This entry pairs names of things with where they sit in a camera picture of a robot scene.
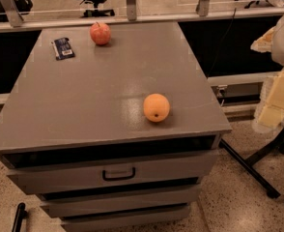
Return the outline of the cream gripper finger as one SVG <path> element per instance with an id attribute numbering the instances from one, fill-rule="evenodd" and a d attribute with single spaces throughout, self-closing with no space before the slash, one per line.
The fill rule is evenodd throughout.
<path id="1" fill-rule="evenodd" d="M 265 80 L 260 103 L 257 106 L 257 123 L 274 129 L 284 119 L 284 69 Z"/>

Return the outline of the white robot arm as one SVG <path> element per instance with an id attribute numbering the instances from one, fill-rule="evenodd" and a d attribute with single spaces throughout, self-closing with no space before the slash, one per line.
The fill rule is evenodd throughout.
<path id="1" fill-rule="evenodd" d="M 254 113 L 257 126 L 275 129 L 284 119 L 284 15 L 250 48 L 261 53 L 269 52 L 271 60 L 283 67 L 277 75 L 265 79 Z"/>

